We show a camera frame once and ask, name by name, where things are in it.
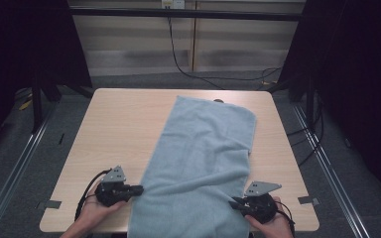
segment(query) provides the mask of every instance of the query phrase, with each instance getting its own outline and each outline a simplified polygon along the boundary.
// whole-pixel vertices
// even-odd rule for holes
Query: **wall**
[[[71,0],[70,6],[161,8],[161,1]],[[303,0],[187,1],[186,9],[301,13]],[[178,71],[168,20],[74,16],[92,76]],[[172,19],[175,54],[184,71],[259,70],[281,66],[295,22]]]

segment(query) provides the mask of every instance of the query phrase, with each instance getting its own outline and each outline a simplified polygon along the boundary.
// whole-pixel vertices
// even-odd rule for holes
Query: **human hand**
[[[280,197],[274,196],[273,199],[278,201],[278,209],[284,212],[283,206],[280,203]],[[283,214],[277,212],[274,218],[265,224],[261,224],[251,215],[246,215],[244,218],[246,218],[253,227],[262,231],[267,238],[293,238],[289,221]]]
[[[112,206],[105,206],[98,202],[95,196],[99,182],[88,192],[87,199],[82,207],[79,217],[73,222],[69,229],[63,234],[62,238],[81,237],[98,224],[100,224],[108,215],[119,210],[126,204],[126,201],[119,201]]]

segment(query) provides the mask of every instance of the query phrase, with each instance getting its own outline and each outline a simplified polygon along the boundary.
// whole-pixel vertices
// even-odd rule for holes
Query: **wire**
[[[219,86],[219,85],[217,85],[217,84],[215,84],[215,83],[209,81],[209,79],[238,80],[238,81],[254,81],[254,80],[260,80],[260,79],[263,79],[261,86],[259,86],[259,87],[256,89],[256,90],[259,90],[259,89],[263,86],[263,84],[264,84],[264,82],[265,82],[264,79],[265,79],[266,77],[270,76],[271,74],[273,74],[273,73],[276,72],[277,70],[281,69],[281,67],[270,67],[270,68],[266,68],[266,69],[262,70],[262,74],[261,74],[261,76],[253,77],[253,78],[234,78],[234,77],[220,77],[220,76],[202,77],[202,76],[195,76],[195,75],[188,74],[188,73],[184,72],[184,71],[181,69],[181,67],[179,66],[179,64],[178,64],[178,59],[177,59],[177,57],[176,57],[176,51],[175,51],[175,44],[174,44],[174,41],[173,41],[172,19],[171,19],[171,18],[168,18],[168,22],[169,22],[170,40],[171,40],[171,43],[172,43],[173,58],[174,58],[174,60],[175,60],[176,67],[178,68],[178,70],[179,70],[182,74],[184,74],[184,75],[186,75],[186,76],[188,76],[188,77],[192,77],[192,78],[196,78],[196,79],[203,80],[203,81],[205,81],[205,82],[211,84],[212,86],[217,87],[217,88],[222,89],[222,90],[225,90],[225,88],[223,88],[223,87],[221,87],[221,86]],[[270,72],[270,73],[268,73],[268,74],[266,74],[266,75],[264,75],[265,71],[267,71],[267,70],[273,70],[273,71]]]
[[[23,88],[18,90],[14,95],[14,100],[18,101],[20,99],[23,99],[25,97],[28,97],[31,94],[31,88]]]
[[[85,200],[87,200],[89,197],[96,196],[97,194],[88,195],[85,197]]]
[[[321,102],[321,100],[318,101],[317,113],[318,113],[319,118],[320,118],[320,137],[317,140],[317,143],[315,144],[314,149],[298,164],[299,167],[301,167],[318,150],[318,147],[320,146],[320,142],[321,142],[321,140],[323,138],[324,124],[323,124],[322,102]]]
[[[297,146],[297,145],[300,145],[301,143],[303,143],[304,141],[306,141],[308,139],[308,137],[305,137],[303,140],[299,141],[299,142],[296,142],[295,144],[292,144],[290,145],[291,147],[294,147],[294,146]]]
[[[320,117],[321,113],[318,113],[318,111],[319,111],[319,108],[317,109],[317,118],[315,118],[314,126],[317,124],[318,120],[320,119],[319,117]],[[301,133],[301,132],[304,132],[304,131],[306,131],[306,130],[308,130],[308,128],[307,128],[307,127],[304,127],[304,128],[302,128],[302,129],[300,129],[300,130],[297,130],[297,131],[294,131],[294,132],[287,133],[287,136],[294,136],[294,135],[297,135],[297,134],[299,134],[299,133]]]
[[[91,196],[91,195],[87,196],[88,191],[89,191],[89,188],[94,184],[94,182],[95,182],[96,179],[98,179],[98,178],[99,178],[100,176],[102,176],[102,175],[106,175],[106,174],[109,173],[110,171],[111,171],[111,169],[110,169],[110,170],[107,170],[107,171],[102,171],[102,172],[100,172],[100,173],[99,173],[97,176],[95,176],[95,177],[91,180],[91,182],[88,184],[88,186],[87,186],[87,188],[85,189],[85,192],[84,192],[84,194],[82,195],[81,199],[79,200],[78,206],[77,206],[77,208],[76,208],[76,212],[75,212],[75,220],[79,217],[79,215],[80,215],[80,213],[81,213],[81,210],[82,210],[82,207],[83,207],[83,205],[84,205],[84,203],[85,203],[85,200]]]
[[[295,229],[295,222],[294,222],[294,220],[293,220],[293,215],[292,215],[292,212],[290,211],[290,209],[289,209],[289,207],[286,205],[286,204],[284,204],[283,202],[281,202],[281,201],[275,201],[276,203],[279,203],[279,204],[281,204],[281,205],[283,205],[284,207],[286,207],[286,209],[289,211],[289,214],[290,214],[290,216],[289,215],[287,215],[286,214],[286,212],[284,212],[284,211],[281,211],[281,210],[277,210],[277,212],[278,213],[280,213],[280,214],[282,214],[284,217],[286,217],[286,219],[288,220],[288,222],[289,222],[289,226],[290,226],[290,230],[292,231],[292,235],[293,235],[293,237],[296,237],[296,229]]]

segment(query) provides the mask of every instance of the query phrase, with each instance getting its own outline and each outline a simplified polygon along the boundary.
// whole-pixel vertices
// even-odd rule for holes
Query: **black cable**
[[[322,115],[322,102],[319,101],[318,102],[318,111],[317,113],[319,113],[319,117],[320,117],[320,137],[319,139],[317,140],[317,143],[315,144],[314,146],[314,149],[298,164],[299,167],[301,167],[317,150],[318,150],[318,147],[320,146],[320,142],[323,138],[323,128],[324,128],[324,124],[323,124],[323,115]]]
[[[278,213],[282,214],[287,219],[287,221],[289,222],[290,230],[292,231],[292,235],[293,235],[293,237],[296,237],[296,229],[295,229],[296,222],[294,222],[294,220],[293,220],[292,212],[290,211],[289,207],[287,205],[285,205],[283,202],[281,202],[281,201],[275,201],[275,202],[283,205],[284,207],[286,207],[287,211],[289,211],[290,216],[287,215],[286,212],[284,212],[284,211],[277,210]]]
[[[100,173],[99,173],[97,176],[95,176],[95,177],[91,180],[91,182],[88,184],[87,188],[85,189],[84,194],[82,195],[81,199],[79,200],[78,207],[76,208],[76,212],[75,212],[75,220],[78,219],[78,217],[79,217],[79,215],[80,215],[80,213],[81,213],[81,211],[82,211],[82,207],[83,207],[83,205],[84,205],[86,199],[94,195],[94,194],[92,194],[92,195],[90,195],[90,196],[87,196],[88,191],[89,191],[89,189],[91,188],[91,186],[94,184],[95,180],[98,179],[98,178],[99,178],[100,176],[102,176],[102,175],[106,175],[106,174],[109,173],[110,171],[111,171],[111,169],[110,169],[110,170],[107,170],[107,171],[102,171],[102,172],[100,172]]]
[[[300,129],[300,130],[297,130],[297,131],[294,131],[294,132],[290,132],[290,133],[287,133],[287,136],[294,136],[294,135],[296,135],[296,134],[299,134],[299,133],[301,133],[301,132],[304,132],[304,131],[306,131],[306,130],[308,130],[308,128],[303,128],[303,129]]]
[[[196,78],[196,79],[200,79],[200,80],[203,80],[209,84],[211,84],[212,86],[214,87],[217,87],[219,89],[222,89],[222,90],[225,90],[225,88],[219,86],[219,85],[216,85],[215,83],[209,81],[209,79],[222,79],[222,80],[239,80],[239,81],[254,81],[254,80],[259,80],[259,79],[264,79],[268,76],[270,76],[271,74],[273,74],[274,72],[276,72],[277,70],[281,69],[280,67],[271,67],[271,68],[266,68],[264,70],[262,70],[262,75],[261,76],[258,76],[258,77],[253,77],[253,78],[234,78],[234,77],[219,77],[219,76],[209,76],[209,77],[201,77],[201,76],[195,76],[195,75],[191,75],[191,74],[188,74],[186,72],[184,72],[181,67],[179,66],[178,64],[178,60],[176,58],[176,51],[175,51],[175,44],[174,44],[174,41],[173,41],[173,30],[172,30],[172,19],[171,18],[168,18],[168,22],[169,22],[169,33],[170,33],[170,40],[171,40],[171,43],[172,43],[172,52],[173,52],[173,58],[175,60],[175,64],[176,64],[176,67],[178,68],[178,70],[188,76],[188,77],[192,77],[192,78]],[[267,71],[267,70],[272,70],[272,72],[264,75],[264,72]]]
[[[279,81],[277,84],[275,84],[274,86],[268,88],[266,91],[271,93],[271,94],[273,94],[276,91],[280,91],[280,90],[289,88],[291,82],[292,81],[290,79],[287,79],[287,80],[281,81],[281,82]]]
[[[20,90],[18,90],[17,92],[15,92],[15,96],[18,97],[20,94],[22,94],[22,93],[24,93],[25,91],[30,90],[30,89],[31,89],[30,87],[21,88]]]
[[[292,144],[290,145],[291,147],[294,147],[294,146],[297,146],[297,145],[300,145],[301,143],[303,143],[304,141],[306,141],[308,139],[308,137],[305,137],[303,140],[299,141],[299,142],[296,142],[295,144]]]
[[[261,77],[264,76],[264,72],[265,72],[265,70],[267,70],[267,69],[262,70]],[[264,87],[264,85],[265,85],[265,78],[262,78],[262,82],[259,84],[259,86],[256,88],[255,91],[259,91],[259,89],[261,89],[262,87]]]
[[[20,93],[17,93],[17,94],[15,95],[15,97],[14,97],[14,101],[20,101],[21,99],[24,99],[24,102],[23,102],[23,104],[24,104],[24,103],[26,103],[26,102],[32,100],[32,98],[33,98],[33,93],[32,93],[32,91],[27,91],[27,90],[25,90],[25,91],[22,91],[22,92],[20,92]]]

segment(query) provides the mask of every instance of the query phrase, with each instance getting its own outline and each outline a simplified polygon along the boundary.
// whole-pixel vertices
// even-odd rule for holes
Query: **metal bracket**
[[[52,208],[52,209],[59,209],[61,206],[61,201],[55,201],[55,200],[48,200],[48,201],[41,201],[39,204],[37,204],[36,209],[39,210],[46,210],[46,208]]]
[[[311,204],[313,206],[316,206],[320,204],[319,200],[315,197],[311,198],[309,196],[302,196],[302,197],[298,197],[298,200],[301,205]]]
[[[101,183],[110,183],[110,182],[121,182],[125,181],[126,177],[123,173],[123,170],[120,166],[115,167],[111,170],[104,178],[101,179]]]
[[[282,186],[277,183],[270,183],[264,181],[252,181],[249,187],[244,192],[245,196],[260,196],[270,191],[281,188]]]

